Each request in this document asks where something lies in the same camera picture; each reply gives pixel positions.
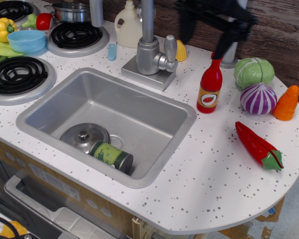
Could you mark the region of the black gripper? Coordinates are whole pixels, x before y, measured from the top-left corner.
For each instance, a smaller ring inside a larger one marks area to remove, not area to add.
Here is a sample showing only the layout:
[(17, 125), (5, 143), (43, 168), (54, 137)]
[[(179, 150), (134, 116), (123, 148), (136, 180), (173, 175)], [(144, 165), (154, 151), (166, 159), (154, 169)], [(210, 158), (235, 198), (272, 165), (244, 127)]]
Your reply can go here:
[(222, 60), (232, 43), (246, 41), (251, 27), (258, 23), (236, 0), (177, 0), (175, 8), (179, 12), (179, 38), (183, 44), (192, 38), (197, 21), (225, 31), (212, 53), (212, 60)]

